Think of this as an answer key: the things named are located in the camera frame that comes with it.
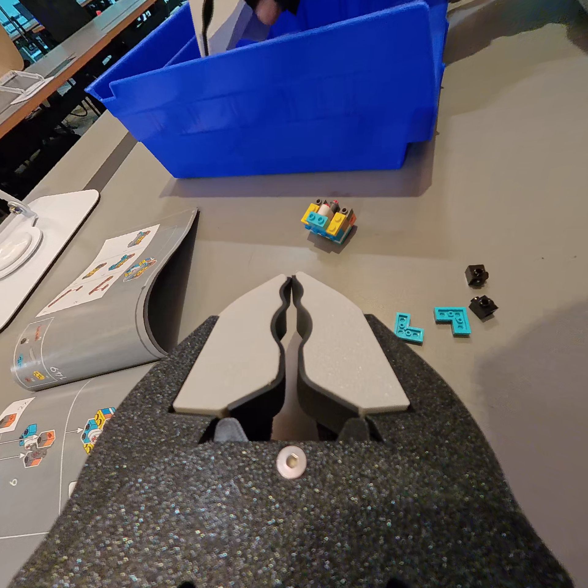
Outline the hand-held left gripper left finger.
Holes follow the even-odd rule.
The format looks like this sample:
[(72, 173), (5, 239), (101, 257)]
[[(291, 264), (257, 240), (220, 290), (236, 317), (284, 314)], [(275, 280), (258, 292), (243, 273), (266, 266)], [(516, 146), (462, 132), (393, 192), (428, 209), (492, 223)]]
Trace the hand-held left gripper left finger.
[(291, 278), (278, 275), (230, 304), (217, 322), (180, 392), (181, 414), (232, 417), (249, 440), (270, 440), (285, 400), (285, 352)]

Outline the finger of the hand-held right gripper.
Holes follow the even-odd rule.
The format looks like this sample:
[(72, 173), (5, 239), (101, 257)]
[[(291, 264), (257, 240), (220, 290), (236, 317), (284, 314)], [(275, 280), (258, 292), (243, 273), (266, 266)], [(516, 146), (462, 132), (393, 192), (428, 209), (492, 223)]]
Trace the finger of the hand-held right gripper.
[(210, 1), (190, 1), (196, 40), (202, 57), (209, 55), (208, 28), (210, 25)]
[(209, 55), (235, 48), (241, 40), (266, 40), (270, 26), (257, 18), (258, 1), (210, 1)]

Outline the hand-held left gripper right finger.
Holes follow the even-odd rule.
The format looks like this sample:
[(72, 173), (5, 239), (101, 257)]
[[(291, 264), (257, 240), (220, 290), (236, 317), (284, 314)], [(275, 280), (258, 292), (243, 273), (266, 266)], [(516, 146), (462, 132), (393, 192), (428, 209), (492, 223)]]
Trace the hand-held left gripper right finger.
[(361, 309), (305, 272), (293, 276), (298, 400), (321, 427), (340, 433), (356, 417), (405, 411), (410, 401)]

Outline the blue plastic bin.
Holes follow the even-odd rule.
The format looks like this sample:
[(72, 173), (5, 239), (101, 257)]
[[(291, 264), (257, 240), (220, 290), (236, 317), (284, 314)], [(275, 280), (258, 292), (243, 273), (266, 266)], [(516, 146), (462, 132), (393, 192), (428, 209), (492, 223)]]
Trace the blue plastic bin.
[(86, 88), (175, 178), (399, 169), (436, 126), (447, 1), (201, 57), (181, 7)]
[(410, 1), (277, 1), (283, 11), (269, 38), (303, 32), (371, 13), (396, 8)]

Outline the teal corner toy plate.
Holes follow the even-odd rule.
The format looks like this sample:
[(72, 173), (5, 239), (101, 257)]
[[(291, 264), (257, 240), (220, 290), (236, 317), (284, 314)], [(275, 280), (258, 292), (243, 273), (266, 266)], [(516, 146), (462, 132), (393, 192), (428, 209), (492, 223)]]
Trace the teal corner toy plate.
[(424, 329), (411, 324), (410, 313), (396, 313), (393, 332), (405, 342), (422, 345), (424, 341)]
[(467, 309), (455, 306), (434, 307), (435, 322), (450, 325), (454, 337), (467, 337), (472, 333)]

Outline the small multicoloured toy brick model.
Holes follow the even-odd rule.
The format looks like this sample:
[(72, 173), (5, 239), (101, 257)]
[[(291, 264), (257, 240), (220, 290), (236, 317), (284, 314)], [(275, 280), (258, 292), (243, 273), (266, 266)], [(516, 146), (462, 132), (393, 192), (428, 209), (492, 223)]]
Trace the small multicoloured toy brick model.
[(301, 223), (308, 231), (342, 245), (356, 223), (356, 215), (337, 200), (317, 199), (309, 205)]

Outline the long wooden table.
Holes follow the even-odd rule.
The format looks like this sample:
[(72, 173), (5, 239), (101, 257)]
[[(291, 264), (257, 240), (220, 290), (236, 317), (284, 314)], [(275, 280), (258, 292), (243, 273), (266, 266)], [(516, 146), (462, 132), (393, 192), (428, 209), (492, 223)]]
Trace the long wooden table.
[(119, 1), (26, 69), (49, 78), (26, 102), (1, 107), (1, 137), (23, 121), (52, 93), (92, 60), (154, 1)]

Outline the grey instruction booklet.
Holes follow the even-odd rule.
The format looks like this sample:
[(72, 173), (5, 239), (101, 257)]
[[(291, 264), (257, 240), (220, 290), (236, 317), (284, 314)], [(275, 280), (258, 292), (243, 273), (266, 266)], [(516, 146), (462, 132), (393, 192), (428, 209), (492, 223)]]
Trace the grey instruction booklet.
[(161, 282), (163, 311), (149, 306), (198, 215), (107, 239), (20, 333), (11, 375), (24, 395), (1, 412), (1, 550), (48, 533), (134, 376), (174, 347), (178, 279)]

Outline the clear plastic box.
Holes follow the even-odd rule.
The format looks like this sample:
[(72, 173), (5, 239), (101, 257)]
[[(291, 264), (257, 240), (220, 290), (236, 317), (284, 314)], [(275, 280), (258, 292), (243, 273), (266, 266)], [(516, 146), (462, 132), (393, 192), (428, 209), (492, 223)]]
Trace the clear plastic box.
[(1, 97), (8, 105), (26, 102), (50, 81), (51, 77), (19, 70), (9, 70), (1, 77)]

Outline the tan chair back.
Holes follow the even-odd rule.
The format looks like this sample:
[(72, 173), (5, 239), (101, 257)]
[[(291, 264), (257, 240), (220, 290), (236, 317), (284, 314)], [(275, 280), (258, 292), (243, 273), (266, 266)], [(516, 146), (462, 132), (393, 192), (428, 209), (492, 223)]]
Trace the tan chair back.
[(1, 76), (11, 70), (22, 71), (24, 69), (24, 60), (3, 26), (1, 26), (0, 37)]

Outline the white rounded board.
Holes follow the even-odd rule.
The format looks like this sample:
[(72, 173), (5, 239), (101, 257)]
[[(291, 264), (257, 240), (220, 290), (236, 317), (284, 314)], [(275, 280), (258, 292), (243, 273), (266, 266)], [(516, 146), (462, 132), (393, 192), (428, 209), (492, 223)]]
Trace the white rounded board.
[[(35, 226), (43, 232), (36, 252), (16, 272), (1, 279), (1, 330), (11, 322), (49, 268), (74, 237), (99, 201), (95, 189), (47, 195), (24, 203), (36, 212)], [(1, 224), (1, 240), (16, 227), (27, 224), (9, 213)]]

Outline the clear acrylic bracket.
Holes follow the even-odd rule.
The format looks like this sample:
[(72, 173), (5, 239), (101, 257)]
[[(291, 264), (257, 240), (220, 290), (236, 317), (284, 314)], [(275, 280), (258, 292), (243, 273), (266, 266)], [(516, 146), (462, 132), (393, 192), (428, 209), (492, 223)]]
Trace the clear acrylic bracket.
[(12, 215), (20, 215), (26, 219), (25, 222), (30, 226), (35, 226), (38, 216), (29, 206), (8, 196), (1, 195), (1, 200), (7, 203), (9, 212)]

